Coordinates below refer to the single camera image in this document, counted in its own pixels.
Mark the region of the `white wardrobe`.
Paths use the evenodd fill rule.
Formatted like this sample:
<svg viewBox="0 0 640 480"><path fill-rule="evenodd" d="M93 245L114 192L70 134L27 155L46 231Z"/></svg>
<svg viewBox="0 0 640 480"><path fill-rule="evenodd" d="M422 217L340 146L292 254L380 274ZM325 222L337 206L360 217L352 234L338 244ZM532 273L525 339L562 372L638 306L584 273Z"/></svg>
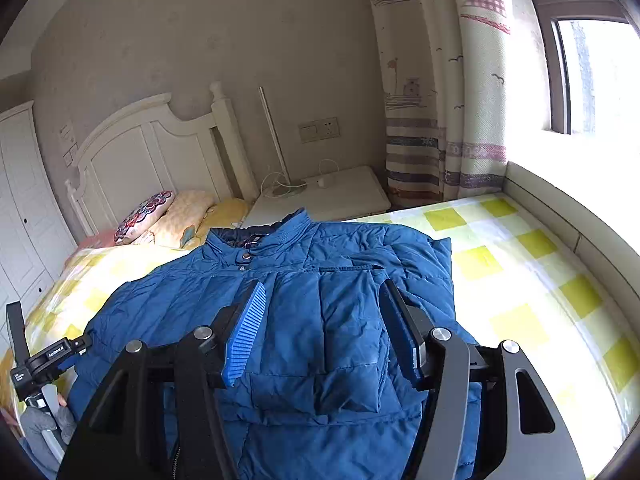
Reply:
<svg viewBox="0 0 640 480"><path fill-rule="evenodd" d="M29 315L77 248L43 166L34 103L1 114L1 302Z"/></svg>

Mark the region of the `cream patterned curtain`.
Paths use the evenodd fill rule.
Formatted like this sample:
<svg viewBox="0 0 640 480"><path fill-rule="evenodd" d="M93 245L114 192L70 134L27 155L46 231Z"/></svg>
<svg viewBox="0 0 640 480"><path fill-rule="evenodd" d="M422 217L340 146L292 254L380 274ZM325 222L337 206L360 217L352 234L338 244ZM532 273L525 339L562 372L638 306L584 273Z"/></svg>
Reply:
<svg viewBox="0 0 640 480"><path fill-rule="evenodd" d="M512 0L370 0L398 207L500 190Z"/></svg>

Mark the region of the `white nightstand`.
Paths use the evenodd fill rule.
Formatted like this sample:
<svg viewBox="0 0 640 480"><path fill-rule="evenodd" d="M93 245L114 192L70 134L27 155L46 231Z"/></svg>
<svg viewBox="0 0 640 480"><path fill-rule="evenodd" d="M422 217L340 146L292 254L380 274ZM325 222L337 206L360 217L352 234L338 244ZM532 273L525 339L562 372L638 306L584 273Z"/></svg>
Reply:
<svg viewBox="0 0 640 480"><path fill-rule="evenodd" d="M369 166L322 174L305 182L296 193L275 196L271 190L262 192L242 227L273 224L300 208L314 221L352 220L390 209L390 200Z"/></svg>

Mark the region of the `white desk lamp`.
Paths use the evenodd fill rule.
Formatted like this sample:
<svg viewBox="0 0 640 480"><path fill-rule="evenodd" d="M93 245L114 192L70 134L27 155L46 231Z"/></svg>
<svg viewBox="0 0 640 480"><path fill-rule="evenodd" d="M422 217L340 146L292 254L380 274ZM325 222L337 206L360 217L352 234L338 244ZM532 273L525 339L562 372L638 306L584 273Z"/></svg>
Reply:
<svg viewBox="0 0 640 480"><path fill-rule="evenodd" d="M291 178L290 172L288 171L288 165L286 164L286 160L282 151L278 130L276 124L274 123L270 110L267 92L263 86L258 87L258 94L260 102L262 103L262 110L264 111L265 120L269 129L273 147L276 151L277 159L280 165L279 171L273 171L271 173L271 175L273 176L271 185L271 196L284 197L299 194L306 190L307 183L302 180L295 180Z"/></svg>

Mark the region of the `wall socket panel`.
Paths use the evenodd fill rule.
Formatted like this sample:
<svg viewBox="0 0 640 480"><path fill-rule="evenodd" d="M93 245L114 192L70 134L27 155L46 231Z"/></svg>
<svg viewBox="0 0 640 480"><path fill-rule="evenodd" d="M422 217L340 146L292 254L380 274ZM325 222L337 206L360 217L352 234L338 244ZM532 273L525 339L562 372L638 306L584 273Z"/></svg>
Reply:
<svg viewBox="0 0 640 480"><path fill-rule="evenodd" d="M303 143L310 143L338 138L341 135L341 129L338 119L329 117L300 124L298 133Z"/></svg>

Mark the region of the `blue puffer jacket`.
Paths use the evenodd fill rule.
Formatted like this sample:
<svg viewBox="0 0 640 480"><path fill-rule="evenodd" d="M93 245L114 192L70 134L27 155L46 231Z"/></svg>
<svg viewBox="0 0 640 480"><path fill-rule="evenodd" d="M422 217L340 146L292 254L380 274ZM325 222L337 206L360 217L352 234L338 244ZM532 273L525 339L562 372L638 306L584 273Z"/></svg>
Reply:
<svg viewBox="0 0 640 480"><path fill-rule="evenodd" d="M88 324L70 406L81 415L125 344L172 344L213 321L251 281L266 315L239 383L217 399L244 479L396 479L425 394L402 376L378 308L392 281L408 304L461 333L450 240L408 226L315 222L210 231L203 245L119 286Z"/></svg>

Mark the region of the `yellow pillow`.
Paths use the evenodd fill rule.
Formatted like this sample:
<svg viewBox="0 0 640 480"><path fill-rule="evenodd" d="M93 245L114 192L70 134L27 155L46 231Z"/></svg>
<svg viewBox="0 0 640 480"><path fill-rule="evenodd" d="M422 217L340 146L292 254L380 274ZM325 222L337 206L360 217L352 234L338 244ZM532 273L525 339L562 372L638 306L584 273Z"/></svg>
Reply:
<svg viewBox="0 0 640 480"><path fill-rule="evenodd" d="M250 211L250 204L239 198L230 198L223 202L210 206L194 237L190 240L191 247L203 245L210 229L235 229L242 226L245 217Z"/></svg>

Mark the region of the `white wooden headboard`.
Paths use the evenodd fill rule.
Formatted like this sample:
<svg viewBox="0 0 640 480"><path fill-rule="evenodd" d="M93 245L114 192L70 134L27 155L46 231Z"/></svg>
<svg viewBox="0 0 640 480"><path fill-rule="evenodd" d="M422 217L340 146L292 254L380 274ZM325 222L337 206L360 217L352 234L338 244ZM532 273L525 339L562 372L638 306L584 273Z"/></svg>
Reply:
<svg viewBox="0 0 640 480"><path fill-rule="evenodd" d="M169 92L133 102L104 119L73 156L79 183L66 181L82 229L114 229L151 195L205 190L216 202L259 195L231 99L209 85L210 112L191 120L169 107Z"/></svg>

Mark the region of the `peach quilted pillow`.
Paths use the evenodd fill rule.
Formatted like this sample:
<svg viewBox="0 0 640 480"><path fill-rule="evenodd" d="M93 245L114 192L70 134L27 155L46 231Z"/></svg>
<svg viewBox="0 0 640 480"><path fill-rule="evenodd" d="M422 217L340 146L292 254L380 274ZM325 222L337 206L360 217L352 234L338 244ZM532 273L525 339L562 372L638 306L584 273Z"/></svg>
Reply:
<svg viewBox="0 0 640 480"><path fill-rule="evenodd" d="M134 241L135 245L156 245L180 249L200 226L207 209L215 203L211 192L191 190L177 194L167 211Z"/></svg>

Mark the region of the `dark framed window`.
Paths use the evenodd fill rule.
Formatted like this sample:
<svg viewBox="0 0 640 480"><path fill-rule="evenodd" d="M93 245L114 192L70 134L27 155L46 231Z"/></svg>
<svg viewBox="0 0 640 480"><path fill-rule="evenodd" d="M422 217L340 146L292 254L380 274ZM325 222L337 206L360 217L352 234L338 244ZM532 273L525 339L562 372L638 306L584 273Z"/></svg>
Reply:
<svg viewBox="0 0 640 480"><path fill-rule="evenodd" d="M639 32L620 0L532 0L548 63L551 128L639 135Z"/></svg>

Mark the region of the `yellow checked bed sheet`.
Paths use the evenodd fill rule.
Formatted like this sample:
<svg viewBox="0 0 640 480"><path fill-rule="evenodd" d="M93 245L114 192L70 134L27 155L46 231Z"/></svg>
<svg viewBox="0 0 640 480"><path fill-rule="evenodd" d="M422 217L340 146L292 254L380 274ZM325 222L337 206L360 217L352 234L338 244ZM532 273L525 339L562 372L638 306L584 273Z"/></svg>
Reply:
<svg viewBox="0 0 640 480"><path fill-rule="evenodd" d="M456 318L481 344L515 340L553 396L594 479L639 418L639 341L577 256L522 205L489 194L351 222L393 223L452 243ZM26 316L34 352L79 336L117 286L194 249L86 243Z"/></svg>

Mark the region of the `beige window sill ledge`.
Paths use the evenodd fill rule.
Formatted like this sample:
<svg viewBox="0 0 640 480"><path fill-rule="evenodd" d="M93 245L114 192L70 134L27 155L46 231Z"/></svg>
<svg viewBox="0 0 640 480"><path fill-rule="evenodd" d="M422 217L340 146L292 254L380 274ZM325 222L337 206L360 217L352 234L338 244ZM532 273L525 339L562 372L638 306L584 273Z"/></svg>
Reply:
<svg viewBox="0 0 640 480"><path fill-rule="evenodd" d="M584 205L515 162L506 166L503 191L578 255L638 330L639 253Z"/></svg>

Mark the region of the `floral patterned pillow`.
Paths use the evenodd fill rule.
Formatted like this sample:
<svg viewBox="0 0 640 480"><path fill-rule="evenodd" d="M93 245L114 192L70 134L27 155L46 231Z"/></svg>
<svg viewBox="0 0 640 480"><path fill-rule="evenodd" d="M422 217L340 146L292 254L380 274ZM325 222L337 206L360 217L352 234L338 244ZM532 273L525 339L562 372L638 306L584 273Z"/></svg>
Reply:
<svg viewBox="0 0 640 480"><path fill-rule="evenodd" d="M144 200L119 223L114 232L114 243L128 245L137 240L160 220L175 198L174 191L162 191Z"/></svg>

